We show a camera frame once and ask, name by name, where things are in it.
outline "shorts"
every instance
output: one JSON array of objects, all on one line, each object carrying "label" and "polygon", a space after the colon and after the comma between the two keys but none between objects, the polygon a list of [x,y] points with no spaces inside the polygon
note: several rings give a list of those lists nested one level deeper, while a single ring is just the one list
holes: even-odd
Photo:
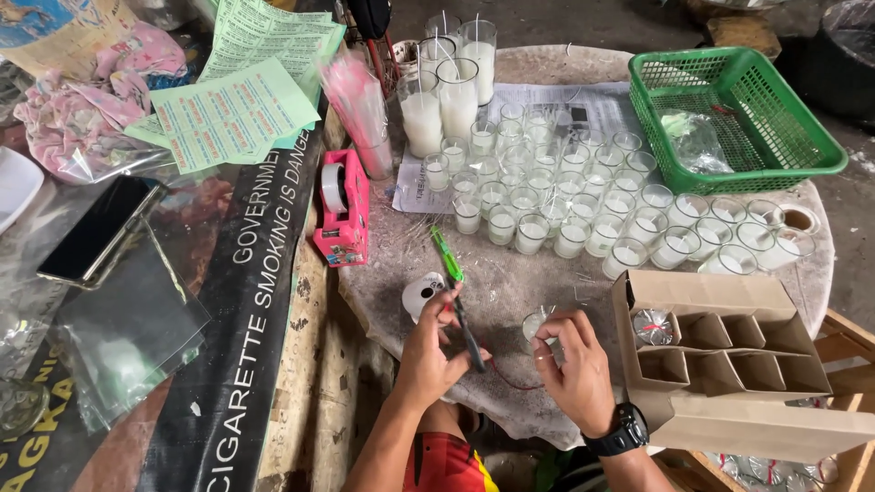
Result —
[{"label": "shorts", "polygon": [[405,491],[498,492],[474,448],[446,432],[421,432],[413,438]]}]

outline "cardboard box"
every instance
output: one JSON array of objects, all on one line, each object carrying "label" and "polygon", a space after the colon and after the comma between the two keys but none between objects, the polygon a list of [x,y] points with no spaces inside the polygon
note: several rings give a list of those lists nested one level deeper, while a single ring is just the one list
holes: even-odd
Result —
[{"label": "cardboard box", "polygon": [[[612,288],[631,401],[655,446],[814,462],[875,439],[875,415],[788,407],[830,384],[776,278],[628,271]],[[636,348],[632,317],[671,311],[677,345]]]}]

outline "straws in plastic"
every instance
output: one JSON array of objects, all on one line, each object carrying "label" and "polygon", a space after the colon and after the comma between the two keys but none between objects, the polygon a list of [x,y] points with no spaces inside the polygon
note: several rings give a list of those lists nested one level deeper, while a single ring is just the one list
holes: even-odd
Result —
[{"label": "straws in plastic", "polygon": [[367,175],[390,178],[392,149],[380,81],[357,53],[337,54],[317,67],[325,97],[353,139]]}]

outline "tape roll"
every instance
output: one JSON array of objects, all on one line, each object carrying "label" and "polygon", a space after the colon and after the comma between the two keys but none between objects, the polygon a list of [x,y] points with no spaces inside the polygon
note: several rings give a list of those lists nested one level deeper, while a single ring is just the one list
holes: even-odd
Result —
[{"label": "tape roll", "polygon": [[326,164],[322,166],[322,199],[325,200],[325,208],[335,214],[348,212],[347,191],[343,184],[346,173],[341,163]]}]

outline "green plastic basket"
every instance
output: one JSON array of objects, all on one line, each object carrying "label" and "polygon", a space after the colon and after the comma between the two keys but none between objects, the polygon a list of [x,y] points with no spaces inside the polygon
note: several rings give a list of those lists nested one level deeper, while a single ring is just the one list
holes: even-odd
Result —
[{"label": "green plastic basket", "polygon": [[[629,72],[635,112],[666,186],[675,193],[782,190],[818,174],[840,172],[848,164],[841,145],[756,50],[642,53],[629,60]],[[658,109],[710,116],[735,172],[704,175],[682,167]]]}]

